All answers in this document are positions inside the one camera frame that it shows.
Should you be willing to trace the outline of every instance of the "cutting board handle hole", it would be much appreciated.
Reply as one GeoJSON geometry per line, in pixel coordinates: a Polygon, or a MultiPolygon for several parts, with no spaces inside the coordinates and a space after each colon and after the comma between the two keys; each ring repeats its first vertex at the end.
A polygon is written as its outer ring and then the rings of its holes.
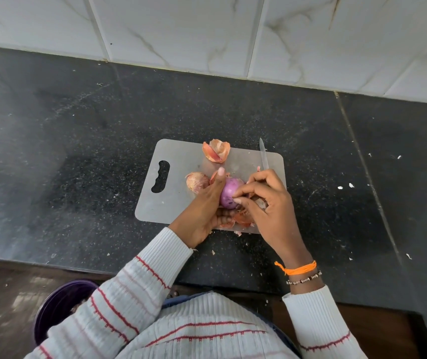
{"type": "Polygon", "coordinates": [[[155,179],[155,185],[151,188],[151,192],[160,193],[165,189],[165,184],[167,183],[167,177],[169,176],[170,164],[162,160],[158,163],[158,176],[155,179]]]}

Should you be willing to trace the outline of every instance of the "white cutting board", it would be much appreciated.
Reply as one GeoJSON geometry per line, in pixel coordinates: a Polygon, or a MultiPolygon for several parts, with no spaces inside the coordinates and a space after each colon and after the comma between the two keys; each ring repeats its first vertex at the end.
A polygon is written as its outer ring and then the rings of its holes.
{"type": "MultiPolygon", "coordinates": [[[[275,152],[267,152],[267,159],[270,169],[275,170],[286,186],[283,157],[275,152]]],[[[167,139],[158,141],[140,192],[136,218],[144,222],[172,223],[195,198],[195,194],[187,187],[185,176],[193,171],[200,171],[210,177],[221,166],[230,176],[243,181],[247,181],[258,166],[263,168],[260,151],[232,147],[227,161],[216,164],[205,157],[202,144],[167,139]],[[163,191],[153,193],[151,188],[158,177],[159,162],[163,160],[170,164],[167,182],[163,191]]],[[[258,233],[257,227],[243,228],[238,224],[226,230],[258,233]]]]}

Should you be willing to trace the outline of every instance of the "knife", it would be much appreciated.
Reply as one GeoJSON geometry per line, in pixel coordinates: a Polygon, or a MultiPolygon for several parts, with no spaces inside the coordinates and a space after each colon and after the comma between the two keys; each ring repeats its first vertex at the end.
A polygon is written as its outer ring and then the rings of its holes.
{"type": "Polygon", "coordinates": [[[269,162],[267,161],[267,151],[265,151],[265,145],[263,144],[263,140],[260,139],[260,142],[258,144],[260,145],[260,155],[262,156],[263,169],[267,170],[269,168],[269,162]]]}

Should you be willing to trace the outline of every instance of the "person's right hand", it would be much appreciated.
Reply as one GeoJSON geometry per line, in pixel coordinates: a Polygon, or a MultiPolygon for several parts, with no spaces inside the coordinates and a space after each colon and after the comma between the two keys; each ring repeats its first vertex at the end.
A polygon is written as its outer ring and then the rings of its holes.
{"type": "Polygon", "coordinates": [[[263,239],[279,255],[286,268],[295,269],[312,263],[312,256],[301,239],[291,196],[275,171],[269,169],[252,174],[233,197],[237,204],[250,212],[263,239]],[[249,193],[267,201],[265,211],[253,200],[242,196],[249,193]]]}

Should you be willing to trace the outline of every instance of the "purple container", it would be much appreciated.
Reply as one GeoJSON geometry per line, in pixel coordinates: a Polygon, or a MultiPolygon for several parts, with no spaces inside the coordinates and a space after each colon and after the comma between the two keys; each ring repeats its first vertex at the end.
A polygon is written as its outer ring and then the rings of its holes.
{"type": "Polygon", "coordinates": [[[34,342],[41,344],[48,337],[50,327],[59,324],[71,315],[71,309],[82,300],[88,299],[99,287],[86,279],[68,282],[46,298],[34,319],[34,342]]]}

